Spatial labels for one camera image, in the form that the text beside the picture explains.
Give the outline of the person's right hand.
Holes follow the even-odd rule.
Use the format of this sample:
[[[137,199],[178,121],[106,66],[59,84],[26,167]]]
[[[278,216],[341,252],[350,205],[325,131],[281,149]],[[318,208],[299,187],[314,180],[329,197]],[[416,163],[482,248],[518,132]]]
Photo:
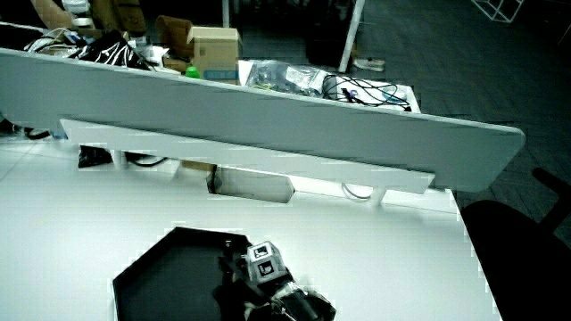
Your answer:
[[[222,285],[230,290],[230,296],[254,307],[299,289],[279,249],[269,241],[251,245],[243,252],[227,243],[227,251],[219,257],[219,268]]]

